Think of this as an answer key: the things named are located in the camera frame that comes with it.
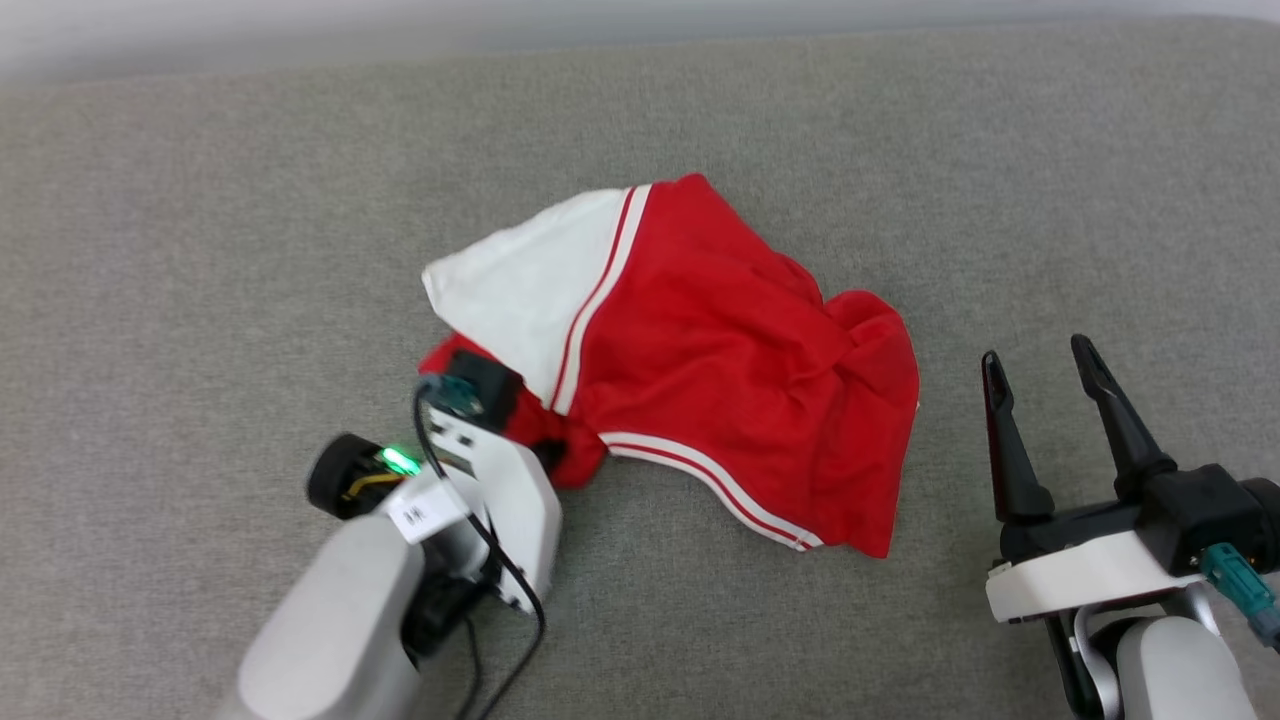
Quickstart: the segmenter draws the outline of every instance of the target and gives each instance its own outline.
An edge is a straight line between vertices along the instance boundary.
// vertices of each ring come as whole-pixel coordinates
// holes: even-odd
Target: teal connector
[[[440,384],[431,398],[433,405],[444,405],[463,418],[484,413],[484,405],[476,397],[476,388],[462,378],[440,375]]]
[[[1262,644],[1280,651],[1280,610],[1276,593],[1231,543],[1207,547],[1199,559],[1201,573],[1249,621]]]

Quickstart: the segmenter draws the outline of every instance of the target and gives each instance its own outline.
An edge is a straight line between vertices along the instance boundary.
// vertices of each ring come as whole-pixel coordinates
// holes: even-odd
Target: black cable
[[[507,679],[498,685],[498,689],[494,691],[489,702],[485,703],[484,710],[480,711],[480,716],[476,717],[476,720],[484,720],[490,712],[493,712],[493,708],[498,706],[498,701],[500,701],[502,696],[511,689],[516,678],[520,676],[520,674],[525,670],[525,666],[529,665],[529,661],[532,660],[534,653],[538,652],[538,646],[541,644],[543,635],[547,633],[547,614],[543,612],[543,603],[539,602],[538,593],[535,593],[534,588],[529,585],[529,580],[525,579],[525,574],[520,571],[520,568],[516,568],[516,564],[512,562],[511,559],[507,557],[507,553],[502,551],[502,546],[498,544],[498,539],[480,524],[480,520],[476,519],[475,515],[468,515],[467,520],[471,521],[471,527],[475,528],[476,532],[480,533],[480,537],[489,544],[489,550],[498,555],[498,561],[502,562],[502,566],[506,568],[507,571],[511,573],[511,577],[516,579],[516,584],[520,585],[520,589],[529,598],[529,603],[534,606],[534,615],[538,618],[538,629],[534,632],[534,639],[529,643],[529,648],[525,650],[525,655],[520,659],[520,662],[516,664],[511,673],[507,674]]]
[[[467,641],[471,643],[471,689],[467,691],[467,700],[454,715],[457,720],[466,720],[471,714],[471,707],[480,696],[480,684],[484,683],[484,666],[480,665],[480,648],[476,647],[476,625],[471,618],[463,618],[462,621],[467,624]]]
[[[413,429],[417,430],[417,442],[420,446],[422,446],[422,455],[426,457],[428,465],[431,466],[431,470],[435,471],[435,475],[438,478],[440,478],[442,480],[447,480],[448,475],[444,473],[444,466],[440,465],[440,459],[435,456],[435,450],[431,447],[431,439],[426,434],[426,424],[422,420],[422,395],[426,391],[431,389],[433,387],[435,387],[435,383],[428,382],[426,377],[424,377],[424,379],[419,380],[417,383],[417,389],[413,392]],[[534,588],[530,587],[529,580],[525,579],[525,574],[520,570],[520,568],[517,568],[516,564],[511,561],[511,557],[507,557],[507,553],[503,552],[502,546],[498,543],[498,538],[493,537],[493,533],[490,533],[480,523],[479,518],[476,518],[474,512],[471,515],[467,515],[467,521],[471,523],[471,527],[475,528],[476,533],[480,534],[480,538],[485,542],[485,544],[489,546],[489,552],[494,553],[498,557],[498,561],[502,564],[503,569],[511,573],[511,577],[516,579],[516,584],[520,585],[521,592],[524,592],[525,597],[529,598],[529,603],[534,606],[534,616],[538,618],[538,629],[534,632],[534,639],[532,642],[529,643],[529,648],[525,650],[525,655],[521,656],[516,666],[511,670],[511,673],[507,674],[507,678],[502,682],[500,685],[498,685],[498,689],[494,691],[493,696],[489,698],[489,702],[485,703],[484,710],[481,710],[479,717],[476,717],[476,720],[485,720],[485,717],[489,717],[489,714],[493,712],[493,708],[498,706],[498,701],[502,700],[502,696],[506,694],[508,689],[511,689],[511,685],[516,682],[516,678],[518,678],[520,674],[529,665],[529,661],[532,660],[534,653],[538,652],[538,646],[541,644],[543,635],[547,633],[547,614],[543,611],[541,601],[538,600],[538,593],[535,593]],[[475,635],[470,618],[467,618],[467,628],[472,633],[471,647],[474,650]],[[475,692],[476,688],[480,687],[480,680],[479,680],[480,655],[474,653],[474,657],[475,657],[476,680],[472,687],[472,692]],[[463,712],[458,715],[460,719],[463,717],[465,714],[471,710],[472,701],[474,698],[467,700],[467,703],[463,706]]]

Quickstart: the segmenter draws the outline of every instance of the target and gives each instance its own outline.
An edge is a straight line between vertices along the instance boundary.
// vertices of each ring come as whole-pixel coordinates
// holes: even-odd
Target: white label
[[[471,511],[448,483],[406,497],[387,509],[404,539],[419,543],[466,518]]]

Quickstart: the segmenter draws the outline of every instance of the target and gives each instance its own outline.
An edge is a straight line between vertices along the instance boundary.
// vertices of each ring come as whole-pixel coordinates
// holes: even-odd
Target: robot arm
[[[1001,560],[987,580],[992,615],[1044,623],[1076,717],[1252,720],[1203,583],[1220,587],[1251,616],[1258,638],[1280,648],[1280,616],[1258,577],[1280,569],[1280,488],[1261,478],[1236,483],[1217,465],[1179,470],[1093,343],[1075,336],[1071,350],[1102,416],[1116,501],[1055,511],[1014,423],[1000,359],[983,356],[992,487],[1004,523]],[[1234,588],[1225,587],[1230,580]],[[1101,614],[1133,609],[1164,615],[1093,626]]]
[[[308,497],[346,523],[250,646],[215,720],[402,719],[424,661],[483,597],[540,615],[526,588],[545,597],[561,528],[545,471],[490,432],[500,418],[475,421],[475,397],[466,413],[429,400],[444,477],[349,434],[321,454]],[[477,527],[500,538],[502,562]]]

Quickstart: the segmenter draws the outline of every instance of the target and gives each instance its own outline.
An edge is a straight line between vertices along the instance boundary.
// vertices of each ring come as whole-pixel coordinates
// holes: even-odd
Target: gray couch
[[[997,551],[978,359],[1061,506],[1114,470],[1087,332],[1185,464],[1280,477],[1280,31],[1213,19],[591,50],[0,100],[0,716],[207,714],[335,520],[330,436],[410,442],[419,269],[584,188],[703,172],[833,293],[904,315],[891,557],[797,555],[699,482],[564,493],[502,717],[1068,717]],[[1263,717],[1280,662],[1221,605]],[[530,624],[480,618],[490,678]],[[468,665],[451,642],[429,705]]]

